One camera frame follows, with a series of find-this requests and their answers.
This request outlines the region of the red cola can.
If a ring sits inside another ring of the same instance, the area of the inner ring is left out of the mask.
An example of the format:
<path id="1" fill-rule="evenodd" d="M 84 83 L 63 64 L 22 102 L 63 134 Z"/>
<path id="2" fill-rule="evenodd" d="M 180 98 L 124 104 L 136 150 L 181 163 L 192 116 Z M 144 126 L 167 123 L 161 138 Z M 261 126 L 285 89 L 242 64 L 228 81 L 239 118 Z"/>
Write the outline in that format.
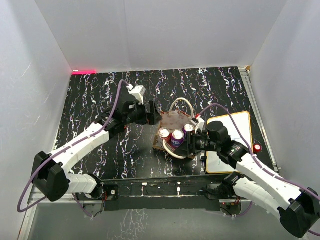
<path id="1" fill-rule="evenodd" d="M 167 143 L 171 140 L 171 132 L 166 127 L 161 127 L 158 130 L 158 135 L 162 140 L 165 140 Z"/>

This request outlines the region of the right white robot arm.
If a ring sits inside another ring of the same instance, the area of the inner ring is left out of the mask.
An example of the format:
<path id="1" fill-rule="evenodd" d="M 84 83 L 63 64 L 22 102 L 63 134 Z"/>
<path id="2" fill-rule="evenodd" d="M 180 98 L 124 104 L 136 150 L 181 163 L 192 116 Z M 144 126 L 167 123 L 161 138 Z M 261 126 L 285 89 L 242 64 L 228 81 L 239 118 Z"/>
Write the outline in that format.
<path id="1" fill-rule="evenodd" d="M 320 197 L 312 188 L 279 176 L 268 168 L 246 145 L 231 139 L 220 121 L 206 130 L 188 132 L 174 153 L 190 157 L 201 151 L 216 152 L 218 158 L 235 171 L 219 186 L 220 195 L 250 200 L 273 214 L 291 235 L 302 238 L 320 219 Z"/>

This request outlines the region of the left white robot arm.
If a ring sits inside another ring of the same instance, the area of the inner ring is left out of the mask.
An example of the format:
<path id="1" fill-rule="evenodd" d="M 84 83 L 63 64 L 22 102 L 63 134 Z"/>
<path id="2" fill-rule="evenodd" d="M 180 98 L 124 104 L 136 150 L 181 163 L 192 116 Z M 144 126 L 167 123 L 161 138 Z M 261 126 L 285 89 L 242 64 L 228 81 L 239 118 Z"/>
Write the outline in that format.
<path id="1" fill-rule="evenodd" d="M 93 200 L 103 195 L 102 181 L 93 174 L 74 174 L 71 169 L 94 149 L 125 131 L 129 124 L 157 125 L 162 117 L 154 101 L 145 105 L 133 101 L 116 110 L 107 109 L 83 133 L 62 147 L 34 158 L 32 183 L 51 202 L 65 194 L 85 194 Z"/>

